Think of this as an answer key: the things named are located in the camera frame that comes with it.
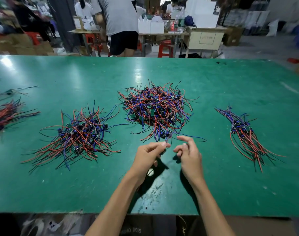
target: person's left hand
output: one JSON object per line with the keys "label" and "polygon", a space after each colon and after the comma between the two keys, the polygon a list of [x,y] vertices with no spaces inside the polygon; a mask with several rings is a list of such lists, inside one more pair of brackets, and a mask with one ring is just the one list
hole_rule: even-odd
{"label": "person's left hand", "polygon": [[139,186],[144,182],[151,166],[154,165],[157,167],[156,157],[160,158],[160,153],[170,146],[166,142],[157,142],[138,147],[130,172],[137,177]]}

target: hand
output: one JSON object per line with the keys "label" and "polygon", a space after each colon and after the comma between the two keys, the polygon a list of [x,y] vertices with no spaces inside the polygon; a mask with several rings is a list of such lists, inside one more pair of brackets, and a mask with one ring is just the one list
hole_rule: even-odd
{"label": "hand", "polygon": [[157,167],[158,163],[156,157],[160,158],[160,153],[162,153],[166,147],[170,146],[169,143],[158,142],[138,147],[138,151],[136,152],[134,162],[130,169],[130,172],[138,179],[138,186],[144,182],[151,166],[154,165]]}
{"label": "hand", "polygon": [[177,139],[185,141],[173,150],[181,159],[181,169],[184,176],[194,187],[199,181],[204,180],[202,168],[202,154],[196,147],[194,140],[190,137],[177,136]]}

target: ponytail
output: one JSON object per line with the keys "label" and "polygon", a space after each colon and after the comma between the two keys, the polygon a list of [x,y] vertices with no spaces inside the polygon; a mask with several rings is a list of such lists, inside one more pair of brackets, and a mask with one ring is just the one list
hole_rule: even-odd
{"label": "ponytail", "polygon": [[80,0],[80,4],[81,4],[81,8],[84,9],[84,7],[85,7],[85,1],[84,0]]}

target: person's right hand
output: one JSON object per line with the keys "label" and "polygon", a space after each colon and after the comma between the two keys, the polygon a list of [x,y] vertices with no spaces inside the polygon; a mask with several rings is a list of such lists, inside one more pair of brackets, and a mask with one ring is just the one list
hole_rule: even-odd
{"label": "person's right hand", "polygon": [[184,176],[194,187],[199,181],[203,180],[202,154],[196,147],[194,140],[190,137],[177,136],[177,139],[185,141],[182,145],[176,146],[173,150],[181,159],[181,169]]}

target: black shorts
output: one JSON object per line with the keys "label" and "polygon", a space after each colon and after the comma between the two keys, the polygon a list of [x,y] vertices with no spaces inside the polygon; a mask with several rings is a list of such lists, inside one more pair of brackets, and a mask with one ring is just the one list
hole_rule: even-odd
{"label": "black shorts", "polygon": [[138,48],[139,34],[136,31],[122,31],[107,35],[107,46],[111,55],[120,55],[124,49],[136,50]]}

